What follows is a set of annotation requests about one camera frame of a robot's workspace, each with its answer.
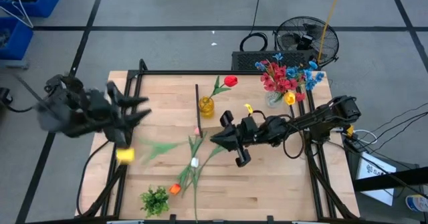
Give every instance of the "wooden tabletop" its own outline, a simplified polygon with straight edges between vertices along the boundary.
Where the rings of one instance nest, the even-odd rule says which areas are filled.
[[[126,75],[127,72],[110,72],[109,80],[124,91]],[[201,96],[209,95],[215,78],[214,75],[143,76],[140,96],[149,97],[150,101],[140,105],[138,109],[151,108],[152,113],[134,129],[132,147],[135,148],[136,159],[128,167],[121,219],[146,219],[146,213],[140,210],[143,206],[140,194],[147,192],[149,186],[169,188],[177,183],[177,175],[190,161],[188,136],[194,136],[197,126],[195,84],[199,85]],[[263,110],[266,115],[290,112],[284,103],[276,109],[266,106],[265,90],[259,76],[238,76],[238,79],[238,85],[232,90],[213,97],[215,116],[211,120],[201,120],[203,129],[204,126],[218,124],[218,117],[224,110],[232,111],[234,123],[239,123],[247,115],[243,106],[246,103],[251,104],[254,110]],[[327,78],[312,93],[315,106],[327,103],[332,97]],[[306,110],[309,110],[307,102],[305,105]],[[294,110],[298,116],[297,104]],[[337,133],[331,134],[331,140],[342,143]],[[105,141],[104,134],[96,134],[91,152]],[[181,144],[146,163],[144,160],[154,141]],[[298,153],[301,145],[298,134],[291,135],[286,141],[286,148],[292,155]],[[206,138],[197,153],[200,162],[205,161],[214,148],[215,144]],[[286,157],[281,146],[272,148],[262,144],[250,146],[248,150],[252,161],[243,168],[236,166],[235,151],[222,152],[207,163],[197,188],[198,219],[255,221],[266,220],[267,215],[273,215],[276,221],[315,221],[316,212],[306,157],[292,160]],[[344,151],[337,146],[325,144],[324,152],[332,188],[351,212],[359,216]],[[88,165],[80,198],[83,211],[93,203],[106,184],[111,154],[112,144],[95,155]],[[327,217],[325,193],[321,186],[320,192],[324,216]],[[150,219],[168,219],[170,214],[176,214],[180,220],[195,219],[193,197],[192,187],[184,197],[170,196],[170,211]],[[116,188],[111,198],[113,201],[110,202],[109,214],[112,213],[116,199]]]

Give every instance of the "blue bin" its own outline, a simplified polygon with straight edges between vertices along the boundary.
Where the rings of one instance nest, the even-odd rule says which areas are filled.
[[[32,17],[49,17],[59,0],[37,0],[35,3],[22,3],[27,15]],[[12,5],[10,1],[0,0],[0,6],[15,15],[22,15],[14,6],[21,9],[19,2]]]
[[[14,17],[0,17],[0,31],[8,29],[9,40],[4,47],[0,47],[1,60],[22,60],[33,31]]]

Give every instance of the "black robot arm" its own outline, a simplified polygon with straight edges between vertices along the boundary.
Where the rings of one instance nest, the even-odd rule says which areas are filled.
[[[244,147],[254,144],[279,146],[291,134],[305,129],[310,132],[312,140],[321,143],[327,141],[333,128],[347,126],[361,115],[355,100],[355,97],[335,97],[327,104],[317,107],[315,111],[297,118],[286,114],[268,116],[259,127],[250,115],[243,118],[237,126],[232,124],[232,113],[227,110],[220,118],[225,129],[213,135],[211,141],[228,151],[236,150],[236,163],[242,167],[251,160],[248,150]]]
[[[126,97],[113,82],[106,84],[107,95],[99,90],[85,90],[79,79],[56,75],[46,82],[47,97],[37,105],[37,118],[42,129],[78,137],[104,131],[118,148],[127,148],[125,133],[130,132],[150,109],[126,114],[127,108],[138,106],[148,98]]]

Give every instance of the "electric fan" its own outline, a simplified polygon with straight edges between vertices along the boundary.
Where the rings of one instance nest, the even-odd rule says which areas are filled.
[[[314,59],[317,59],[325,24],[322,20],[306,16],[293,17],[283,22],[275,32],[275,50],[277,46],[282,51],[310,50],[313,51]],[[336,32],[328,25],[318,66],[322,68],[331,61],[336,61],[338,50]]]

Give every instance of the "small potted plant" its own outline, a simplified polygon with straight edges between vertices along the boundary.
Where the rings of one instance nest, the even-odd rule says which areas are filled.
[[[141,201],[144,203],[144,207],[140,210],[146,211],[146,217],[152,215],[160,216],[162,212],[169,211],[169,196],[164,187],[158,187],[156,192],[152,190],[152,187],[149,187],[148,192],[141,194],[140,197]]]

